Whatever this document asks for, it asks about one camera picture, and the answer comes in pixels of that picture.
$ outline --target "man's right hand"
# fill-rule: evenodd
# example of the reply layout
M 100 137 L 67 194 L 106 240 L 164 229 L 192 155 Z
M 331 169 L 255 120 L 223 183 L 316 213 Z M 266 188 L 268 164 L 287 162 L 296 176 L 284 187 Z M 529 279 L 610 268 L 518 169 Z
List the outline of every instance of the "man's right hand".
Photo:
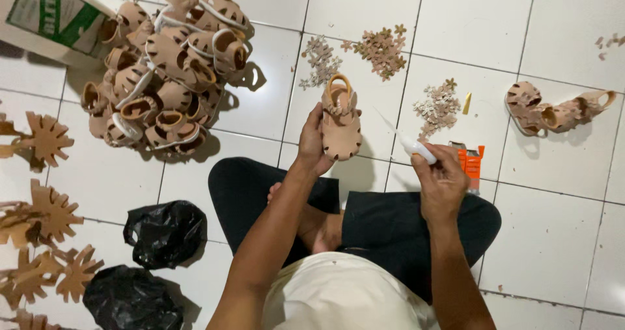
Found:
M 471 180 L 460 167 L 456 149 L 439 144 L 424 145 L 438 161 L 430 166 L 418 154 L 410 159 L 421 182 L 421 214 L 430 229 L 455 224 Z

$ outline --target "white shirt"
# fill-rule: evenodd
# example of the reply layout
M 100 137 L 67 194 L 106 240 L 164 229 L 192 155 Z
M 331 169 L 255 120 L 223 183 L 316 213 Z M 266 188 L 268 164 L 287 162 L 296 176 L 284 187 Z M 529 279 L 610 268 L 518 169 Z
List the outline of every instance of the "white shirt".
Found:
M 310 255 L 280 270 L 263 329 L 440 329 L 434 310 L 378 265 L 352 254 Z

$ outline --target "black plastic bag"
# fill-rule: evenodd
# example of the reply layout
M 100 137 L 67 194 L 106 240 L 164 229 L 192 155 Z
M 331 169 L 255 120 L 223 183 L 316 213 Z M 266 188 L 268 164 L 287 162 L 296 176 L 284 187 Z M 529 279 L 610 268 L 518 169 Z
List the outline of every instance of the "black plastic bag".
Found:
M 143 268 L 125 265 L 100 270 L 82 303 L 104 330 L 180 330 L 183 309 L 162 281 Z
M 129 211 L 124 239 L 134 246 L 132 260 L 146 269 L 174 269 L 198 250 L 205 217 L 186 200 Z M 137 241 L 132 238 L 133 232 Z

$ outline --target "man's arm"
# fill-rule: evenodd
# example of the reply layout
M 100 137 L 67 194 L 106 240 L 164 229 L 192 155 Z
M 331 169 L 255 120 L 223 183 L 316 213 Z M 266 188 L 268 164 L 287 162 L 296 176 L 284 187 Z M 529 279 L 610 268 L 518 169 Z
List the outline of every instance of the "man's arm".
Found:
M 265 297 L 293 246 L 300 212 L 317 178 L 332 166 L 322 150 L 322 116 L 318 103 L 302 129 L 298 157 L 280 190 L 234 255 L 224 292 L 207 330 L 261 328 Z
M 421 156 L 413 156 L 412 165 L 421 182 L 421 214 L 430 232 L 432 294 L 439 325 L 442 330 L 495 329 L 458 233 L 458 210 L 469 178 L 460 168 L 455 149 L 425 146 L 438 162 L 429 166 Z

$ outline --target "person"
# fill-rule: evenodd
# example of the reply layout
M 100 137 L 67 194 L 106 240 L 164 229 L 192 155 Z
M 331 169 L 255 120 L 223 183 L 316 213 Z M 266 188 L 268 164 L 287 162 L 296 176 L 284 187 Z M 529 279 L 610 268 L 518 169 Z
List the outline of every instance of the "person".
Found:
M 470 267 L 501 226 L 497 209 L 466 194 L 457 151 L 425 144 L 412 166 L 421 192 L 350 192 L 322 148 L 318 103 L 288 171 L 248 158 L 209 175 L 234 258 L 207 330 L 495 329 Z

